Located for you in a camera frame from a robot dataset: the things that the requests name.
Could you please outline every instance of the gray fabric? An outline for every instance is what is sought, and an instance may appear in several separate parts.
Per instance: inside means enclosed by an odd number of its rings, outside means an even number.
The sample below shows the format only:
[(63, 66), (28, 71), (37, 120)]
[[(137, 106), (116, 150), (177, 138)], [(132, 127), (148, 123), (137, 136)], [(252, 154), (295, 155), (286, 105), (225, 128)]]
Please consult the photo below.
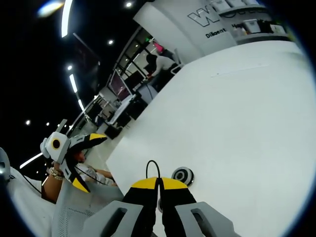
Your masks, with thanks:
[(85, 193), (65, 180), (60, 191), (52, 223), (52, 237), (79, 236), (86, 220), (114, 200), (122, 200), (118, 187), (87, 183)]

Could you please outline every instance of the black cable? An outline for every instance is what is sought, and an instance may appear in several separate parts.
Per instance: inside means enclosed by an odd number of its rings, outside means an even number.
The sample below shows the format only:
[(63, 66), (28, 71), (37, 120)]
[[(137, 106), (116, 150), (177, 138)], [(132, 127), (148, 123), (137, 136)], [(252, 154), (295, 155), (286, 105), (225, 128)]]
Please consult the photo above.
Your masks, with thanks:
[(147, 83), (146, 83), (146, 87), (147, 87), (147, 89), (148, 89), (148, 91), (149, 91), (149, 93), (150, 93), (150, 96), (151, 96), (152, 100), (153, 100), (154, 98), (153, 98), (152, 92), (150, 91), (150, 89), (149, 89)]
[(95, 181), (99, 182), (100, 184), (106, 185), (106, 184), (104, 184), (104, 183), (100, 182), (99, 180), (97, 180), (96, 178), (94, 178), (94, 177), (92, 177), (92, 176), (88, 175), (86, 172), (82, 171), (82, 170), (81, 170), (81, 169), (79, 169), (78, 167), (76, 167), (76, 166), (75, 166), (75, 168), (76, 168), (76, 169), (78, 169), (78, 170), (80, 170), (80, 171), (81, 171), (82, 173), (84, 173), (85, 175), (89, 176), (91, 179), (93, 179), (93, 180), (95, 180)]
[(157, 167), (157, 171), (158, 171), (158, 178), (160, 178), (160, 170), (159, 170), (159, 167), (158, 167), (158, 165), (157, 165), (156, 161), (154, 161), (154, 160), (150, 160), (150, 161), (148, 161), (148, 163), (147, 163), (147, 165), (146, 165), (146, 179), (148, 178), (147, 173), (148, 173), (148, 165), (149, 165), (149, 163), (150, 163), (150, 162), (155, 163), (155, 165), (156, 165), (156, 167)]
[(40, 195), (41, 195), (41, 191), (38, 190), (37, 188), (35, 188), (35, 186), (34, 186), (23, 174), (22, 174), (22, 176), (23, 176), (23, 178), (25, 178), (25, 180), (28, 181), (28, 183), (29, 183), (34, 189), (36, 189), (36, 191), (38, 191), (38, 192), (40, 193)]

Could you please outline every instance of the monitor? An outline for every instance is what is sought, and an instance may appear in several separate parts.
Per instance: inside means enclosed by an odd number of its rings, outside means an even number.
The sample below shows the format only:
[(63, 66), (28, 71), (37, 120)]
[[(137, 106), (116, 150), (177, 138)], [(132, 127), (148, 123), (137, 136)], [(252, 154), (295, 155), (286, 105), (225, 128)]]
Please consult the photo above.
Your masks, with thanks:
[(122, 78), (119, 76), (116, 70), (113, 72), (112, 79), (109, 83), (109, 88), (115, 93), (120, 101), (123, 101), (127, 96), (130, 95), (128, 88), (125, 86)]

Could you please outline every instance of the white tabletop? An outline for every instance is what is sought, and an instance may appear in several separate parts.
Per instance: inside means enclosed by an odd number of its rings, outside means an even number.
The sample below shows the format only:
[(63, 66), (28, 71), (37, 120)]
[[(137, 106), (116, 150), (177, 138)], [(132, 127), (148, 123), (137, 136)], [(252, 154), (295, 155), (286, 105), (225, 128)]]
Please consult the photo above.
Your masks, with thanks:
[[(316, 92), (294, 43), (264, 41), (186, 65), (107, 161), (125, 194), (157, 161), (187, 166), (190, 187), (242, 237), (280, 237), (309, 200), (316, 172)], [(155, 176), (150, 166), (149, 176)], [(157, 211), (154, 232), (165, 236)]]

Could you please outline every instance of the person's hand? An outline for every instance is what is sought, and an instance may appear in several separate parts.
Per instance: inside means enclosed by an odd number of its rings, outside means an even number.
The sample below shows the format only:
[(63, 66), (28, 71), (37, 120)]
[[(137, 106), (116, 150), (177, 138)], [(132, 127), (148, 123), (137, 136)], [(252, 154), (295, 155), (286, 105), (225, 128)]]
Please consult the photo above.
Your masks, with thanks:
[(59, 168), (59, 166), (60, 166), (60, 164), (59, 163), (57, 163), (57, 162), (53, 162), (53, 166), (54, 166), (54, 169), (56, 170), (56, 171), (58, 171), (58, 172), (60, 172), (60, 173), (62, 173), (63, 174), (63, 172), (61, 171), (61, 169)]

